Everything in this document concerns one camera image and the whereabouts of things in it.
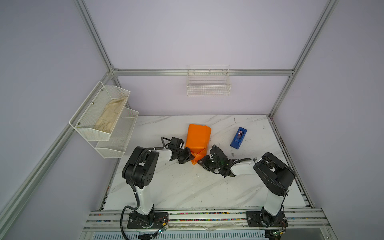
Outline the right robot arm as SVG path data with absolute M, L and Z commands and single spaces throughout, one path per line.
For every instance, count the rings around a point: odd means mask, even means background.
M 256 223 L 272 227 L 284 220 L 284 201 L 296 174 L 292 168 L 272 153 L 264 153 L 260 159 L 229 159 L 216 145 L 210 154 L 198 161 L 206 171 L 222 177 L 257 175 L 268 189 L 265 203 L 259 211 Z

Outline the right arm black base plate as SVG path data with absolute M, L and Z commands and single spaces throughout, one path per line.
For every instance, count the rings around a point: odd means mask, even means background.
M 265 211 L 247 211 L 246 219 L 249 227 L 287 227 L 287 218 L 283 211 L 276 216 Z

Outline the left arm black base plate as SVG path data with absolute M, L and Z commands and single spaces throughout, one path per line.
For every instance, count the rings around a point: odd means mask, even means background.
M 137 212 L 131 212 L 127 223 L 128 229 L 160 229 L 168 222 L 169 214 L 162 212 L 153 212 L 148 215 L 142 215 Z

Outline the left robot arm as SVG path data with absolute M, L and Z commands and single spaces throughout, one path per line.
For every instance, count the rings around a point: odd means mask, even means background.
M 136 206 L 128 208 L 143 216 L 154 211 L 149 185 L 154 178 L 158 161 L 177 160 L 182 165 L 195 159 L 182 139 L 161 137 L 161 142 L 160 147 L 135 147 L 122 170 L 122 178 L 131 187 L 136 199 Z

